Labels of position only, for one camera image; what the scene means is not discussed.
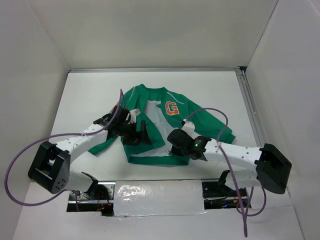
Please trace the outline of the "green zip jacket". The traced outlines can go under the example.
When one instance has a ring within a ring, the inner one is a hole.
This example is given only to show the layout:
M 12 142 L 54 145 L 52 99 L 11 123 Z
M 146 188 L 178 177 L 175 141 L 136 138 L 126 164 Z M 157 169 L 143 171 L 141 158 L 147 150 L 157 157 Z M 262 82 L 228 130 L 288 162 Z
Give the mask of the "green zip jacket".
M 174 129 L 182 128 L 182 121 L 188 119 L 195 125 L 198 136 L 218 138 L 231 144 L 235 140 L 230 128 L 224 130 L 225 123 L 214 117 L 186 96 L 167 90 L 165 87 L 148 88 L 144 84 L 134 86 L 124 94 L 122 107 L 138 109 L 137 122 L 145 121 L 151 144 L 140 143 L 137 146 L 123 145 L 130 164 L 155 166 L 187 166 L 187 156 L 170 153 L 171 144 L 167 137 Z

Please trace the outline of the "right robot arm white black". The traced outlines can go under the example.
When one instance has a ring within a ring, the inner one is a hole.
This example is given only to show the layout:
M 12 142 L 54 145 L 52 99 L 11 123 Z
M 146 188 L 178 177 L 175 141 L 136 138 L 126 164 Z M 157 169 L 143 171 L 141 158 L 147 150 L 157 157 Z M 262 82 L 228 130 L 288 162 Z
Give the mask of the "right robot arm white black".
M 274 145 L 244 147 L 228 143 L 217 143 L 214 139 L 198 136 L 193 139 L 181 129 L 173 130 L 167 137 L 174 155 L 205 162 L 229 162 L 244 168 L 238 171 L 223 171 L 218 190 L 223 196 L 230 196 L 238 187 L 263 187 L 282 195 L 287 188 L 292 163 Z

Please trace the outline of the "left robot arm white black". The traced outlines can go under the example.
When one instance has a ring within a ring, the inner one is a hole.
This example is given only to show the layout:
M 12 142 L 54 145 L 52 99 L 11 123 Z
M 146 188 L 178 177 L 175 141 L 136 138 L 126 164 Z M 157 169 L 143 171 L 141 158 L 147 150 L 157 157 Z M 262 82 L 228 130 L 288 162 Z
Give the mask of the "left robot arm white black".
M 151 144 L 146 122 L 138 121 L 141 111 L 116 106 L 112 112 L 95 120 L 79 135 L 57 143 L 43 142 L 29 168 L 28 177 L 49 191 L 57 194 L 62 190 L 80 191 L 88 200 L 99 193 L 98 180 L 86 172 L 75 172 L 72 162 L 91 148 L 113 137 L 122 137 L 129 146 Z

